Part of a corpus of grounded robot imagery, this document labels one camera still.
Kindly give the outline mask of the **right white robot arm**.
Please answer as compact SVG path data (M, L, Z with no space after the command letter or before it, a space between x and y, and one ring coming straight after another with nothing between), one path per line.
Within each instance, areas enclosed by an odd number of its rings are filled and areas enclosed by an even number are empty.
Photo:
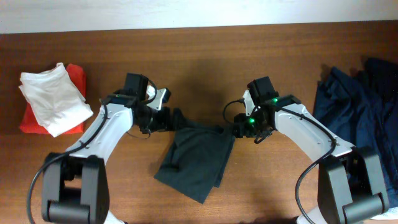
M389 209L377 152L357 147L316 120L292 95L256 103L249 92L239 102L245 113L234 118L235 135L259 144L274 131L291 139L311 159L295 185L301 215L295 223L362 223ZM304 177L318 169L317 206L306 212L299 199Z

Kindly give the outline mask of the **dark green Nike t-shirt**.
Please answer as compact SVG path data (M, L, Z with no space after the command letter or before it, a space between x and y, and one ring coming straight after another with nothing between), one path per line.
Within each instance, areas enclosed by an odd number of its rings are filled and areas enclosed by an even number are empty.
M236 139L233 129L197 123L175 108L172 130L174 140L154 178L204 203L212 188L221 185Z

